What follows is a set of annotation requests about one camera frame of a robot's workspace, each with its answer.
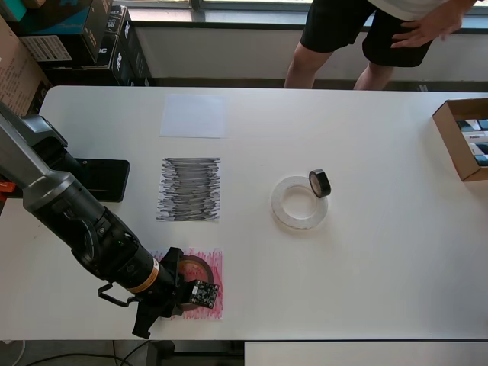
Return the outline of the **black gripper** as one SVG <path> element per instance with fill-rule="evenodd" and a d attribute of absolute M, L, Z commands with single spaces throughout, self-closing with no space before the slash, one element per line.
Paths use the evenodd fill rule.
<path fill-rule="evenodd" d="M 140 302 L 132 334 L 142 339 L 150 337 L 149 329 L 159 317 L 182 316 L 181 304 L 185 277 L 179 271 L 183 251 L 171 247 L 159 261 L 157 279 L 152 286 L 152 303 Z"/>

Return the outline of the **person left hand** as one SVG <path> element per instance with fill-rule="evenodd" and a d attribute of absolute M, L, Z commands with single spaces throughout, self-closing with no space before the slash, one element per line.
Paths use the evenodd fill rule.
<path fill-rule="evenodd" d="M 462 19 L 466 8 L 457 1 L 449 1 L 418 21 L 404 22 L 401 24 L 408 31 L 392 36 L 392 48 L 416 48 L 435 38 L 446 37 L 457 31 L 462 25 Z"/>

